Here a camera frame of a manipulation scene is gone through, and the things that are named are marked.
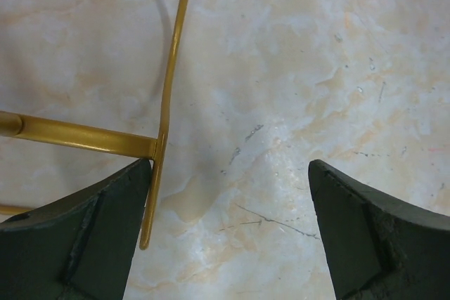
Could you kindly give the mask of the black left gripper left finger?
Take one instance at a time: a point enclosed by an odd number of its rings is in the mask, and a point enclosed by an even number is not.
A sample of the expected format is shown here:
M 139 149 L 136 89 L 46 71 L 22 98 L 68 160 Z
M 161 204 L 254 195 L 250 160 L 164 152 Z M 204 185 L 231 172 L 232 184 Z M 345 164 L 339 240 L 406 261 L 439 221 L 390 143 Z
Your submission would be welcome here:
M 139 159 L 1 222 L 1 298 L 122 299 L 151 177 Z

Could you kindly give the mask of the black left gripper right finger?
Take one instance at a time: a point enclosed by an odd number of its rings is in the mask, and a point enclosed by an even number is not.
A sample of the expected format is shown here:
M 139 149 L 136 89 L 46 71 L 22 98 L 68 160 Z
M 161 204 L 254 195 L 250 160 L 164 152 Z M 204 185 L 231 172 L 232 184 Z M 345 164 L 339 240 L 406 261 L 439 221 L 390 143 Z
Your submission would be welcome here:
M 322 160 L 309 186 L 337 299 L 448 299 L 449 217 L 360 183 Z

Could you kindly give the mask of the gold wire glass rack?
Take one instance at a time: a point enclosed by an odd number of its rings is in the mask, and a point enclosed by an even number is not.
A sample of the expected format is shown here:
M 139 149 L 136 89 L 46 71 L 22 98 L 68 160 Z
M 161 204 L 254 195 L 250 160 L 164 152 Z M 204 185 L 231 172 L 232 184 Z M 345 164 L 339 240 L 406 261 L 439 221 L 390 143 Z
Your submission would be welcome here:
M 139 240 L 141 250 L 145 250 L 149 246 L 154 222 L 169 134 L 172 85 L 187 7 L 188 0 L 179 0 L 162 87 L 160 125 L 157 138 L 12 112 L 1 112 L 1 135 L 3 137 L 151 160 L 153 162 L 153 176 L 148 188 L 141 223 Z

